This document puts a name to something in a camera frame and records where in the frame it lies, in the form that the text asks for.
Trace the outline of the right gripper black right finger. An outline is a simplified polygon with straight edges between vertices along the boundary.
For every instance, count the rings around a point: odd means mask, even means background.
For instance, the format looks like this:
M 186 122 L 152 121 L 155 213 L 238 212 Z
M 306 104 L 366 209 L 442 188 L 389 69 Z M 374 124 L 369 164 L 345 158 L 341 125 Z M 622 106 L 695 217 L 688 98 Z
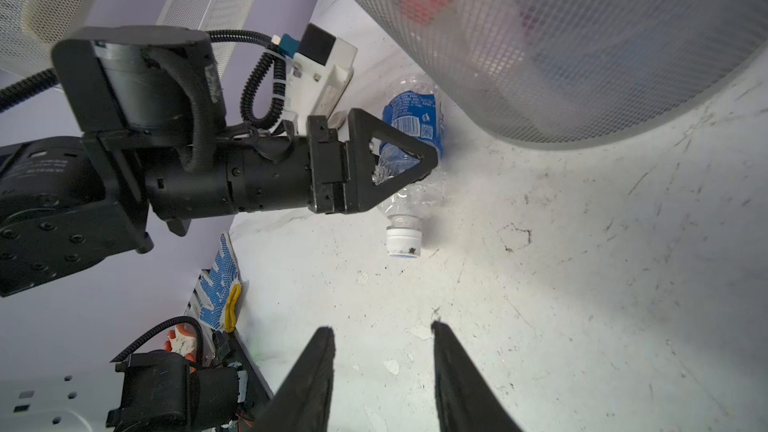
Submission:
M 446 323 L 434 321 L 431 330 L 440 430 L 521 432 L 452 329 Z

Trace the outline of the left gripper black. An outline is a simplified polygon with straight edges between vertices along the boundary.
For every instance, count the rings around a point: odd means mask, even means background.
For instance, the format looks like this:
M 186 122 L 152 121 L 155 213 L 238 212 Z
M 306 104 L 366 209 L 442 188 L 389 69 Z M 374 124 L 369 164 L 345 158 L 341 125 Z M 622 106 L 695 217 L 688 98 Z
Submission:
M 347 125 L 346 214 L 377 207 L 438 166 L 434 146 L 362 109 L 349 111 Z M 184 170 L 174 152 L 153 152 L 143 165 L 153 212 L 179 237 L 196 219 L 303 208 L 313 201 L 308 137 L 232 138 L 216 146 L 213 165 L 203 172 Z

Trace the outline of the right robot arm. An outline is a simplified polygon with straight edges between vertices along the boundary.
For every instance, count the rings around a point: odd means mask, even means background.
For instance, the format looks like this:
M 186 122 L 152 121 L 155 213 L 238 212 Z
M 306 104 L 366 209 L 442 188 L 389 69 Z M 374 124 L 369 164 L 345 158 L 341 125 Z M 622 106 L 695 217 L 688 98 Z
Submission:
M 335 335 L 318 328 L 277 391 L 271 391 L 236 333 L 216 333 L 212 361 L 140 347 L 176 325 L 205 337 L 198 320 L 168 319 L 110 362 L 80 373 L 1 385 L 4 431 L 326 431 Z

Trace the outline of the blue label bottle top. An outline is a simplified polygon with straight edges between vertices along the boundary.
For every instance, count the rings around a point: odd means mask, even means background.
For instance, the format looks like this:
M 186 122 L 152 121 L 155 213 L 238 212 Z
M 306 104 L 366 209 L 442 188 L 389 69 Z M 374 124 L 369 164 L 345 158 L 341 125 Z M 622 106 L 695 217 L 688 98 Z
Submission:
M 382 120 L 442 155 L 444 116 L 436 84 L 424 74 L 403 76 L 390 88 L 387 99 Z M 375 182 L 395 178 L 418 164 L 417 158 L 383 142 L 379 146 Z M 424 221 L 442 199 L 442 188 L 442 171 L 437 168 L 427 178 L 407 185 L 378 205 L 388 220 L 385 246 L 390 256 L 421 256 Z

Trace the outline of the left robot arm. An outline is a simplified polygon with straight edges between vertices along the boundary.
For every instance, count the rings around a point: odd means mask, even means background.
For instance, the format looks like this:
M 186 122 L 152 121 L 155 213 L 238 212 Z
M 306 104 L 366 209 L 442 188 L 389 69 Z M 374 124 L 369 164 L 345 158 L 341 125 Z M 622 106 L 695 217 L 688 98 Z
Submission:
M 4 88 L 10 109 L 60 86 L 81 129 L 1 150 L 1 293 L 127 251 L 149 252 L 157 215 L 195 219 L 305 207 L 368 211 L 437 167 L 437 150 L 364 110 L 349 137 L 326 118 L 282 119 L 292 53 L 262 33 L 87 27 L 49 69 Z

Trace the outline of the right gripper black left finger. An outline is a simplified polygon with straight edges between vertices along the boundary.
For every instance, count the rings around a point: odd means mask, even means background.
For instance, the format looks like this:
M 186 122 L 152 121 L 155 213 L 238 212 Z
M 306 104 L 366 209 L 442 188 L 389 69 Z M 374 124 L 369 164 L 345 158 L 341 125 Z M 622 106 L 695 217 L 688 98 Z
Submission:
M 335 337 L 318 328 L 252 431 L 327 431 L 334 382 Z

